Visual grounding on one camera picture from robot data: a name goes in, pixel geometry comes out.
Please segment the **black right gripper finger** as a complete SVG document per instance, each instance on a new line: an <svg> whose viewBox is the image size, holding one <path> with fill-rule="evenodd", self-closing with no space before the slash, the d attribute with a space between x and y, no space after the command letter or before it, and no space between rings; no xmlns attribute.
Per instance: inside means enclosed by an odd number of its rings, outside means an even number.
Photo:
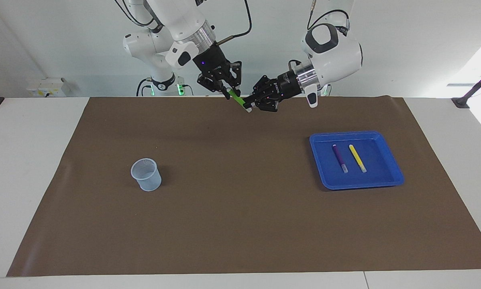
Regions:
<svg viewBox="0 0 481 289"><path fill-rule="evenodd" d="M210 92L222 93L226 99L230 99L231 97L221 80L215 80L214 78L206 77L204 74L200 74L197 78L197 83Z"/></svg>
<svg viewBox="0 0 481 289"><path fill-rule="evenodd" d="M226 69L226 83L230 88L239 90L242 84L242 61L226 61Z"/></svg>

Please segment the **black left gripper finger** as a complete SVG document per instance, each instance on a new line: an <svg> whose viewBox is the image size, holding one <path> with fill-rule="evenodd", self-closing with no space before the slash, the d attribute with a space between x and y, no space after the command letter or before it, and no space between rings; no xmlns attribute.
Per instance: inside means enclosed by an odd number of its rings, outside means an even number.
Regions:
<svg viewBox="0 0 481 289"><path fill-rule="evenodd" d="M281 90L278 79L269 79L266 75L263 75L253 86L252 95L255 97L280 97Z"/></svg>
<svg viewBox="0 0 481 289"><path fill-rule="evenodd" d="M278 112L278 105L283 100L283 94L256 95L252 94L244 98L244 109L251 110L256 107L265 112Z"/></svg>

